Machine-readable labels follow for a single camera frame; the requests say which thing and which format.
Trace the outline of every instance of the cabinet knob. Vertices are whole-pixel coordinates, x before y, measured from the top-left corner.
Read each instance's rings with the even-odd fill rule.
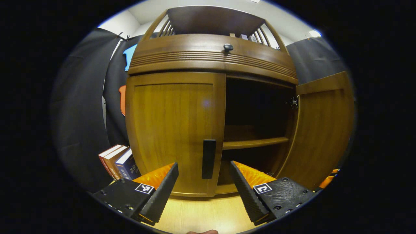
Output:
[[[233,50],[233,49],[234,49],[234,47],[233,47],[232,44],[224,44],[225,52],[228,52],[228,51]]]

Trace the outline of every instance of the closed cabinet door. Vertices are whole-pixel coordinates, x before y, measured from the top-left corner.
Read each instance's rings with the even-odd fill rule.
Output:
[[[296,87],[297,125],[288,156],[277,175],[308,189],[338,169],[353,128],[354,98],[346,72]]]
[[[126,126],[145,174],[178,162],[172,194],[215,193],[223,146],[225,74],[166,72],[127,79]]]

